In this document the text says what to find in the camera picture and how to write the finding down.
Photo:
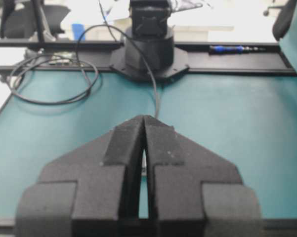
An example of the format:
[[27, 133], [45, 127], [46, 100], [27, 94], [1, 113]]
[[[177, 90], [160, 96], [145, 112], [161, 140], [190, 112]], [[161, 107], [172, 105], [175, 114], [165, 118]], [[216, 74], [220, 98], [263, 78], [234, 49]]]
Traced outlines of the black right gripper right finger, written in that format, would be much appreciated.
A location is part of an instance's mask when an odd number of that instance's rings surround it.
[[259, 237], [261, 211], [238, 168], [145, 116], [150, 214], [160, 237]]

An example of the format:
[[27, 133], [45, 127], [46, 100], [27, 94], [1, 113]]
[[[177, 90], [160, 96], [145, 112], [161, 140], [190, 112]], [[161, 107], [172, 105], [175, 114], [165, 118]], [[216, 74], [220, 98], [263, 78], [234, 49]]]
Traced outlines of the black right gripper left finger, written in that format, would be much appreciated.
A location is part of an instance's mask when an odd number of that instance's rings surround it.
[[118, 237], [136, 213], [144, 117], [136, 116], [49, 162], [22, 194], [18, 237]]

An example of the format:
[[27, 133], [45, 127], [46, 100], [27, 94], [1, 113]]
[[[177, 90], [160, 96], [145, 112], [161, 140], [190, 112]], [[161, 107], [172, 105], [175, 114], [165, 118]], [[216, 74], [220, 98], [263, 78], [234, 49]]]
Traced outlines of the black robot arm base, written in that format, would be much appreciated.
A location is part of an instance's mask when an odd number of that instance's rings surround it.
[[188, 54], [175, 47], [173, 29], [168, 26], [172, 7], [169, 0], [132, 0], [131, 26], [125, 42], [114, 50], [110, 68], [134, 81], [166, 81], [189, 69]]

